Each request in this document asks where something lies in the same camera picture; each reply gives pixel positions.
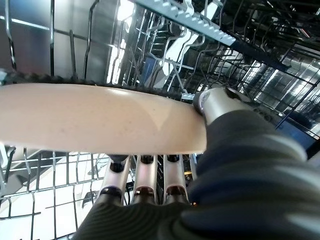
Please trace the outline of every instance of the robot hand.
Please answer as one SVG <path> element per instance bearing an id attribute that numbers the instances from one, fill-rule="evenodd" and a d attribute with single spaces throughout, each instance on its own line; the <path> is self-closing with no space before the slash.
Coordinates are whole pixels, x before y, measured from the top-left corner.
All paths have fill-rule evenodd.
<path id="1" fill-rule="evenodd" d="M 303 148 L 226 89 L 199 94 L 194 106 L 207 148 L 188 191 L 181 158 L 164 156 L 165 200 L 157 202 L 157 156 L 139 157 L 133 200 L 122 206 L 130 157 L 110 161 L 73 239 L 319 239 L 320 175 Z"/>

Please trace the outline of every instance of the wire grid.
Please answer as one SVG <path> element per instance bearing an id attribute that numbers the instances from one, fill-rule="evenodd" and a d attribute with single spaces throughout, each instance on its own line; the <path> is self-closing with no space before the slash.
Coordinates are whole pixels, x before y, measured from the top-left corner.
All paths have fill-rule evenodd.
<path id="1" fill-rule="evenodd" d="M 11 232 L 11 237 L 22 239 L 56 239 L 75 232 L 98 195 L 108 161 L 105 154 L 56 156 L 54 151 L 49 158 L 42 157 L 42 152 L 31 158 L 26 154 L 24 159 L 11 158 L 3 170 L 5 182 L 25 173 L 28 177 L 21 189 L 0 198 L 0 222 L 8 229 L 6 234 Z M 15 224 L 20 223 L 24 227 L 14 231 Z"/>
<path id="2" fill-rule="evenodd" d="M 197 9 L 204 5 L 204 1 L 194 2 Z M 207 38 L 202 41 L 202 36 L 180 61 L 172 62 L 164 58 L 174 37 L 166 27 L 170 22 L 162 24 L 161 16 L 141 9 L 137 21 L 141 24 L 131 35 L 135 60 L 128 60 L 129 65 L 124 63 L 120 81 L 137 85 L 139 73 L 148 65 L 145 57 L 149 52 L 148 57 L 159 65 L 164 60 L 177 68 L 182 66 L 178 74 L 173 70 L 168 75 L 162 86 L 168 91 L 196 93 L 226 86 L 271 109 L 277 128 L 291 117 L 290 121 L 301 130 L 319 139 L 320 45 L 319 31 L 315 28 L 316 22 L 320 23 L 319 9 L 320 3 L 225 0 L 220 14 L 213 19 L 223 31 L 288 66 L 285 71 L 258 62 L 232 46 Z M 156 78 L 159 69 L 155 67 L 152 74 Z M 295 112 L 310 123 L 301 124 L 294 117 Z"/>

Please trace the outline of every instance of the beige plate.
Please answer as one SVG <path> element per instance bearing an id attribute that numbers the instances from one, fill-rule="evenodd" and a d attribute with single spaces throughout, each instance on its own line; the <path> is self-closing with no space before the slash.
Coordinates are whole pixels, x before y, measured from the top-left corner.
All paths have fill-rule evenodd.
<path id="1" fill-rule="evenodd" d="M 0 88 L 0 142 L 108 154 L 189 154 L 206 149 L 189 104 L 100 86 L 28 83 Z"/>

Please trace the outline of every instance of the wire rack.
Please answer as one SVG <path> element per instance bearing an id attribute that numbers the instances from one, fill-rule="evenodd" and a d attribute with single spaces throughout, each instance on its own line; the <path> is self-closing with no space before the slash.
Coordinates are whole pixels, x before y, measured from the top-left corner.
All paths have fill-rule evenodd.
<path id="1" fill-rule="evenodd" d="M 319 139 L 320 3 L 192 1 L 194 10 L 208 18 L 210 15 L 222 31 L 259 55 L 287 66 L 275 69 L 245 49 L 235 50 L 138 4 L 91 0 L 74 1 L 69 8 L 67 2 L 41 2 L 41 11 L 47 13 L 44 20 L 32 14 L 36 8 L 32 8 L 32 1 L 27 17 L 19 15 L 23 3 L 0 3 L 0 42 L 5 42 L 0 47 L 8 54 L 1 56 L 1 67 L 99 84 L 161 89 L 185 94 L 182 99 L 172 98 L 186 102 L 196 92 L 228 87 L 264 112 L 277 128 L 289 121 Z M 85 14 L 68 29 L 63 14 L 69 19 L 77 11 Z M 25 38 L 19 37 L 21 31 L 27 31 Z M 26 48 L 41 54 L 28 54 Z M 97 197 L 109 157 L 105 153 L 12 146 L 3 146 L 1 155 L 1 189 L 6 184 L 7 192 L 1 193 L 0 226 L 8 229 L 5 238 L 70 239 Z M 134 159 L 129 183 L 135 178 Z M 159 163 L 161 191 L 161 158 Z"/>

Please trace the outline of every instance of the dishwasher rack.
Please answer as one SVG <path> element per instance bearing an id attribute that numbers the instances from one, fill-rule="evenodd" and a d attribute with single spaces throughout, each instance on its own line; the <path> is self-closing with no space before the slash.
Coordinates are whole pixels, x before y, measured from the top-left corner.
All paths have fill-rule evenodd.
<path id="1" fill-rule="evenodd" d="M 152 1 L 166 8 L 174 7 L 172 0 Z M 19 65 L 22 60 L 19 61 L 21 55 L 17 49 L 21 46 L 12 33 L 12 25 L 33 28 L 48 35 L 45 44 L 49 68 L 41 69 L 38 74 L 61 75 L 75 83 L 133 88 L 187 103 L 196 92 L 227 87 L 276 128 L 281 129 L 290 122 L 311 138 L 319 139 L 320 32 L 317 25 L 320 3 L 193 0 L 194 11 L 201 13 L 196 15 L 199 21 L 211 19 L 217 30 L 235 39 L 237 45 L 232 46 L 208 37 L 205 32 L 195 32 L 187 24 L 177 24 L 154 9 L 145 8 L 140 0 L 133 1 L 136 3 L 130 5 L 132 12 L 121 20 L 118 15 L 131 3 L 125 0 L 88 2 L 86 34 L 57 28 L 56 8 L 61 4 L 58 0 L 46 1 L 50 15 L 48 25 L 11 17 L 13 1 L 6 0 L 5 5 L 0 5 L 4 12 L 0 20 L 5 23 L 3 34 L 8 38 L 9 51 L 7 44 L 0 48 L 9 52 L 12 69 L 28 72 Z M 97 39 L 95 17 L 109 4 L 106 2 L 113 2 L 115 15 L 108 18 L 110 34 L 105 39 Z M 61 56 L 57 50 L 60 36 L 67 38 L 70 47 L 70 69 L 66 72 L 60 71 L 57 62 L 57 56 Z M 77 50 L 79 41 L 85 43 L 81 61 Z M 90 65 L 97 60 L 92 58 L 97 49 L 105 54 L 102 78 L 93 74 Z M 0 226 L 12 231 L 10 236 L 16 238 L 70 239 L 97 197 L 109 157 L 105 153 L 65 153 L 3 145 L 0 150 Z M 185 161 L 193 163 L 195 156 L 185 156 Z M 160 190 L 162 176 L 160 164 Z M 128 201 L 134 179 L 135 156 L 132 156 Z M 70 228 L 59 221 L 68 214 L 72 214 Z M 26 226 L 21 227 L 21 233 L 14 233 L 19 232 L 17 227 L 10 228 L 15 224 Z M 47 232 L 36 229 L 37 225 Z"/>

